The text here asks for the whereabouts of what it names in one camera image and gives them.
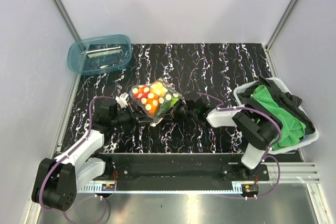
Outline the clear polka dot zip bag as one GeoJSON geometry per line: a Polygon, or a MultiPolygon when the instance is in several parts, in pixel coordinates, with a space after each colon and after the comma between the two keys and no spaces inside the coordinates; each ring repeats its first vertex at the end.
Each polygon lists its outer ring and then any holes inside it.
{"type": "Polygon", "coordinates": [[[182,95],[162,78],[152,83],[134,85],[130,97],[152,119],[153,126],[159,124],[179,101],[183,101],[182,95]]]}

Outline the green fake lime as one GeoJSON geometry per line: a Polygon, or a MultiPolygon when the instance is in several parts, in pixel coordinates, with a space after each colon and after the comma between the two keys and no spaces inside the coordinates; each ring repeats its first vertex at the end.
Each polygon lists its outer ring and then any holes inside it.
{"type": "Polygon", "coordinates": [[[170,107],[173,107],[179,100],[179,97],[173,97],[169,103],[170,107]]]}

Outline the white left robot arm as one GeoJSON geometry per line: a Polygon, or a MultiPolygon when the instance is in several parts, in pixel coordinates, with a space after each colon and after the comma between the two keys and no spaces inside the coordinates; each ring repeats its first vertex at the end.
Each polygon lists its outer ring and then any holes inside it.
{"type": "Polygon", "coordinates": [[[44,209],[66,211],[77,192],[96,177],[113,175],[112,165],[96,154],[112,130],[125,124],[147,124],[156,119],[156,107],[142,103],[141,111],[126,94],[116,98],[98,96],[89,104],[89,128],[75,144],[56,158],[44,158],[38,166],[31,199],[44,209]]]}

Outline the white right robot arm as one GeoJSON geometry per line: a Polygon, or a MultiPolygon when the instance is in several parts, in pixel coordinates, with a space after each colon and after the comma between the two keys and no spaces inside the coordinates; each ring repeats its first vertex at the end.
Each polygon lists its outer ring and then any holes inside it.
{"type": "Polygon", "coordinates": [[[238,128],[248,142],[241,158],[242,164],[238,167],[239,176],[244,180],[256,176],[257,166],[282,137],[282,123],[254,100],[240,106],[221,108],[208,106],[201,97],[194,100],[179,99],[171,108],[160,111],[158,117],[176,122],[192,119],[208,128],[238,128]]]}

